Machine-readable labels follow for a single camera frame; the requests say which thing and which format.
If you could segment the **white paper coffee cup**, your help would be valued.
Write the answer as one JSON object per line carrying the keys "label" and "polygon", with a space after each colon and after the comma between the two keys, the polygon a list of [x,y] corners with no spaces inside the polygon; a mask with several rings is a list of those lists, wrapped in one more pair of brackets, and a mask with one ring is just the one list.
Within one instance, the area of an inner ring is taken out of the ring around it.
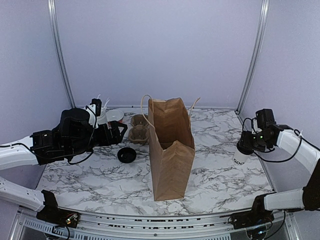
{"label": "white paper coffee cup", "polygon": [[237,148],[234,153],[232,162],[237,166],[242,166],[247,161],[247,159],[251,154],[252,154],[251,151],[240,150]]}

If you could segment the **cardboard cup carrier tray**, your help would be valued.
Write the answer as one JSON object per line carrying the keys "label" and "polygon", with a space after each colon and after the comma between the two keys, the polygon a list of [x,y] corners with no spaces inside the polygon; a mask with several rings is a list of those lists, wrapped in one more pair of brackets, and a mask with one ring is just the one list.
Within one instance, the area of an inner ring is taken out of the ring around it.
{"label": "cardboard cup carrier tray", "polygon": [[130,124],[132,128],[129,130],[128,139],[133,144],[146,145],[149,143],[149,123],[142,114],[134,115]]}

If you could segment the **brown paper bag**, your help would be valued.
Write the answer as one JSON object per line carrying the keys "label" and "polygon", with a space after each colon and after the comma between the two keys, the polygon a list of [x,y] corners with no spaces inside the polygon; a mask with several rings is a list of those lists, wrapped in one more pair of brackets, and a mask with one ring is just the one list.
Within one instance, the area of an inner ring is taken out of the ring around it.
{"label": "brown paper bag", "polygon": [[148,100],[149,160],[155,201],[185,196],[196,147],[191,131],[192,109],[181,98]]}

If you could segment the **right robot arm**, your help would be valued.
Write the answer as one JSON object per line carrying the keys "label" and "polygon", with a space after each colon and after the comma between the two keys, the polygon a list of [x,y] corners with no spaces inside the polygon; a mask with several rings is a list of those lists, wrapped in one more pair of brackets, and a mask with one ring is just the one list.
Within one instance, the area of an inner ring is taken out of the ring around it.
{"label": "right robot arm", "polygon": [[320,149],[306,140],[302,132],[286,124],[278,124],[272,109],[263,108],[251,120],[251,130],[242,130],[236,144],[233,163],[242,166],[251,155],[269,164],[298,161],[310,178],[303,187],[255,197],[247,219],[258,224],[274,210],[319,211]]}

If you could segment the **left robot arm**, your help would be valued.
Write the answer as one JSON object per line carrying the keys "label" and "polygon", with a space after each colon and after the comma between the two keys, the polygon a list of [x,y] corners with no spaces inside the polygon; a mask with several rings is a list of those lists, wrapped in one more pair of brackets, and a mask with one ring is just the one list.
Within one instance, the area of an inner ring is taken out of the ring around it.
{"label": "left robot arm", "polygon": [[42,166],[58,161],[79,165],[92,157],[95,148],[121,143],[127,130],[128,126],[118,121],[99,123],[95,109],[90,106],[67,109],[52,130],[34,132],[1,145],[0,168]]}

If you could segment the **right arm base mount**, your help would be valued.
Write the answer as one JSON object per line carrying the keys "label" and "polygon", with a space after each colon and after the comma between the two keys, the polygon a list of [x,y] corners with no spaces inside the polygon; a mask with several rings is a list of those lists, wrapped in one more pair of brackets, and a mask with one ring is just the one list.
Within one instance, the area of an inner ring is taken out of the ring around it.
{"label": "right arm base mount", "polygon": [[231,214],[228,223],[232,224],[235,230],[271,223],[275,218],[272,210],[265,209],[265,196],[267,194],[256,196],[251,210]]}

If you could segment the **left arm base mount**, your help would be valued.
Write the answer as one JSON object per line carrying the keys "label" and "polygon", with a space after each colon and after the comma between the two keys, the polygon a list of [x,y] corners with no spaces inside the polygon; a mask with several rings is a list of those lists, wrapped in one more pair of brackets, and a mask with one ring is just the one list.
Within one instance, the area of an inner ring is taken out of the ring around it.
{"label": "left arm base mount", "polygon": [[47,190],[42,190],[44,208],[36,214],[36,218],[59,226],[76,228],[79,223],[80,213],[59,208],[55,195]]}

